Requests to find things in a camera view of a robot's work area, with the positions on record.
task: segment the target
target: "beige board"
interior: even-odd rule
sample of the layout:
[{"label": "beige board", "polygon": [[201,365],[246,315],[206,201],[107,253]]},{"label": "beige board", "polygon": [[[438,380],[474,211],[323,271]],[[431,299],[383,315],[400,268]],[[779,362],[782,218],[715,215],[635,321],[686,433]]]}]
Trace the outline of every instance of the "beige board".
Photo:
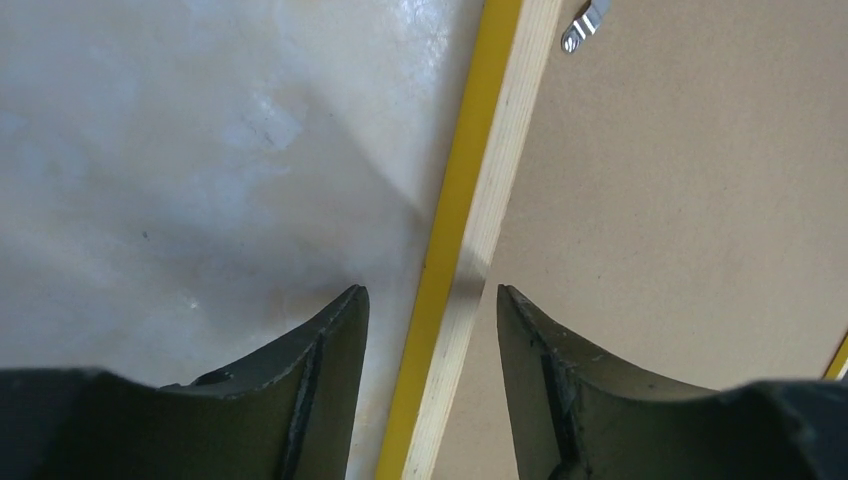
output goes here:
[{"label": "beige board", "polygon": [[846,32],[838,0],[614,1],[551,46],[434,478],[517,478],[498,283],[676,379],[821,376],[848,326]]}]

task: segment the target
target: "white glossy surface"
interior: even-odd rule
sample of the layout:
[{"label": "white glossy surface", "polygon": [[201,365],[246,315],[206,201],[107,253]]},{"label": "white glossy surface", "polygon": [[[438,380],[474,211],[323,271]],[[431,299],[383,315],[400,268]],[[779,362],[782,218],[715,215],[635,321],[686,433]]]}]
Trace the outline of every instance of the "white glossy surface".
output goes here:
[{"label": "white glossy surface", "polygon": [[187,382],[358,282],[368,478],[480,0],[0,4],[0,366]]}]

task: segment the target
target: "metal bracket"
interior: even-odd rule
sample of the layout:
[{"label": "metal bracket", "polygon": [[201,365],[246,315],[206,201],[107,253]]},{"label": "metal bracket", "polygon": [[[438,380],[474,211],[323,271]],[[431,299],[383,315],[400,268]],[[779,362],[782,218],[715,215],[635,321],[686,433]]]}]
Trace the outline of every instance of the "metal bracket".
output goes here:
[{"label": "metal bracket", "polygon": [[601,20],[610,7],[610,0],[593,0],[582,14],[571,22],[571,26],[562,34],[562,49],[565,53],[574,53],[583,41],[594,35],[601,26]]}]

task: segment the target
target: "yellow edge strip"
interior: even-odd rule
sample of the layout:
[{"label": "yellow edge strip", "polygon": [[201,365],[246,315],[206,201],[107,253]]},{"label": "yellow edge strip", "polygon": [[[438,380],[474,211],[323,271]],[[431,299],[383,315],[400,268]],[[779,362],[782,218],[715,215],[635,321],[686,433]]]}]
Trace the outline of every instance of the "yellow edge strip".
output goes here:
[{"label": "yellow edge strip", "polygon": [[447,307],[521,0],[487,0],[389,412],[377,479],[401,477]]},{"label": "yellow edge strip", "polygon": [[839,374],[842,372],[842,369],[845,368],[846,363],[848,363],[848,333],[845,334],[845,338],[842,340],[842,345],[839,346],[839,349],[836,350],[836,354],[833,355],[833,360],[830,362],[830,366],[827,367],[827,372],[825,372],[824,378],[828,380],[838,380]]}]

